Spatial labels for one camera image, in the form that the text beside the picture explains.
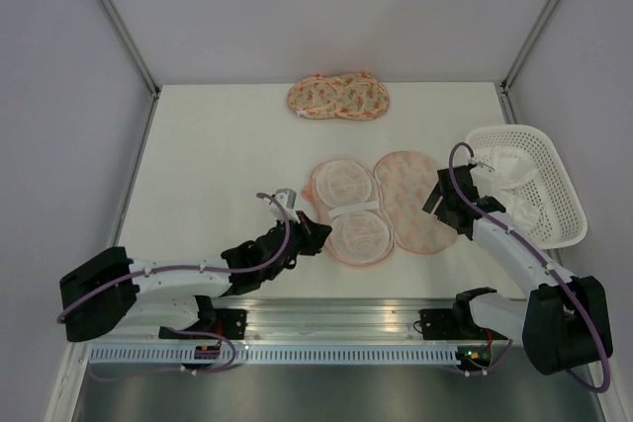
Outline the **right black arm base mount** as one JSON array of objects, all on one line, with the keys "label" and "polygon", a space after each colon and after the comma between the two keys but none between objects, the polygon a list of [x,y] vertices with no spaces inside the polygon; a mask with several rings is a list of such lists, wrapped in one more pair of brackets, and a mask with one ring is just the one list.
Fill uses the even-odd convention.
[{"label": "right black arm base mount", "polygon": [[423,308],[418,311],[416,324],[424,341],[506,340],[490,328],[478,326],[470,310],[470,302],[477,296],[495,294],[484,287],[456,294],[450,308]]}]

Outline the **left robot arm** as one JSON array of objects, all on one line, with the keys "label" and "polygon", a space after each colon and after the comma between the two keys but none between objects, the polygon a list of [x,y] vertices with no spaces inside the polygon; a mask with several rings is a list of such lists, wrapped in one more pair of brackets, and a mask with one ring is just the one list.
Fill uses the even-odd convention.
[{"label": "left robot arm", "polygon": [[113,331],[144,301],[191,297],[201,302],[184,311],[181,326],[193,338],[204,339],[216,327],[213,298],[259,290],[282,271],[294,269],[298,257],[319,254],[331,232],[331,226],[299,211],[296,218],[277,221],[266,234],[217,259],[157,264],[133,260],[125,248],[111,247],[61,278],[58,322],[65,326],[68,341],[86,342]]}]

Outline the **white satin bra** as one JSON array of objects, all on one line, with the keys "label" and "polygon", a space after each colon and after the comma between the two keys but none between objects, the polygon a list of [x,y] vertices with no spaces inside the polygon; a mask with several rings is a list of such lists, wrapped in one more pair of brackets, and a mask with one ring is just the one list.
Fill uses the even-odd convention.
[{"label": "white satin bra", "polygon": [[514,223],[529,233],[538,223],[544,207],[533,190],[538,175],[534,160],[518,149],[494,146],[485,163],[493,174],[491,195],[505,207]]}]

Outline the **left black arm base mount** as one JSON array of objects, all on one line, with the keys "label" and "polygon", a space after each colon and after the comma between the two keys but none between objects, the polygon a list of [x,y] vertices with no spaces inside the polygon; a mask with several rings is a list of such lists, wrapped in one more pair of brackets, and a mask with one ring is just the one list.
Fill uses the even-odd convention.
[{"label": "left black arm base mount", "polygon": [[213,339],[215,335],[229,340],[242,340],[247,325],[247,312],[240,308],[215,308],[210,297],[195,295],[196,319],[182,329],[161,326],[158,338],[163,340]]}]

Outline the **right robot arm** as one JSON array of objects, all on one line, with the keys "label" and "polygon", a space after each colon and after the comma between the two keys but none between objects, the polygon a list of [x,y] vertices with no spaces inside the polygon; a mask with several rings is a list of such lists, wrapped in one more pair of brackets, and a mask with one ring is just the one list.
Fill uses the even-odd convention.
[{"label": "right robot arm", "polygon": [[519,344],[543,375],[599,362],[613,353],[603,285],[564,269],[528,239],[505,207],[482,197],[474,166],[438,171],[438,182],[423,211],[488,252],[525,296],[514,301],[490,287],[456,295],[454,331],[473,338],[489,330]]}]

